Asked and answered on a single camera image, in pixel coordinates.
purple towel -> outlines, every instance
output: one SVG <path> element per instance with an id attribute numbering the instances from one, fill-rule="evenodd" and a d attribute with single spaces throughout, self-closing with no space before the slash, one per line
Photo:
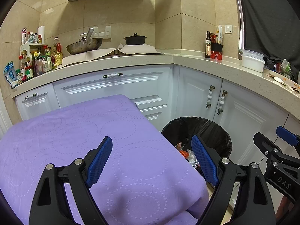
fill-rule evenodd
<path id="1" fill-rule="evenodd" d="M 105 136 L 113 150 L 90 191 L 109 225 L 196 223 L 209 200 L 203 177 L 134 103 L 115 95 L 23 121 L 2 138 L 0 189 L 25 225 L 45 166 L 69 165 Z M 74 219 L 83 224 L 65 187 Z"/>

speckled countertop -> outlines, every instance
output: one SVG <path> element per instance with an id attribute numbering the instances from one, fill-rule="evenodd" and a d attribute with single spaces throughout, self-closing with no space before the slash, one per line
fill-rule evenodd
<path id="1" fill-rule="evenodd" d="M 240 60 L 228 57 L 224 57 L 222 61 L 207 59 L 201 52 L 188 50 L 165 50 L 163 52 L 169 54 L 106 58 L 63 67 L 17 86 L 11 96 L 14 98 L 57 80 L 99 70 L 153 64 L 177 64 L 213 74 L 243 86 L 282 107 L 300 120 L 300 94 L 290 91 L 263 73 L 242 67 Z"/>

electrical outlet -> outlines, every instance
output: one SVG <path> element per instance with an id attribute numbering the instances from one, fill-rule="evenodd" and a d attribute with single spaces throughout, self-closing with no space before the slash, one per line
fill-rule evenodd
<path id="1" fill-rule="evenodd" d="M 225 34 L 232 34 L 232 25 L 225 25 Z"/>

paper towel roll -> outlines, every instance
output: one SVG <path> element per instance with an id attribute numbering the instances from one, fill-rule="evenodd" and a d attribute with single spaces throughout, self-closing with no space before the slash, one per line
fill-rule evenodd
<path id="1" fill-rule="evenodd" d="M 45 26 L 41 26 L 37 29 L 37 34 L 42 36 L 42 44 L 45 44 Z"/>

pot lid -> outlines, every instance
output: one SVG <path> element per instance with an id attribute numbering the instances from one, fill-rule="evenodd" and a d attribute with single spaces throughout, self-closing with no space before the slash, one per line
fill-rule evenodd
<path id="1" fill-rule="evenodd" d="M 143 37 L 143 38 L 147 38 L 146 36 L 142 36 L 142 35 L 137 35 L 137 33 L 134 33 L 134 35 L 132 36 L 129 36 L 129 37 L 125 37 L 124 39 L 127 40 L 127 39 L 130 39 L 130 38 L 135 38 L 135 37 Z"/>

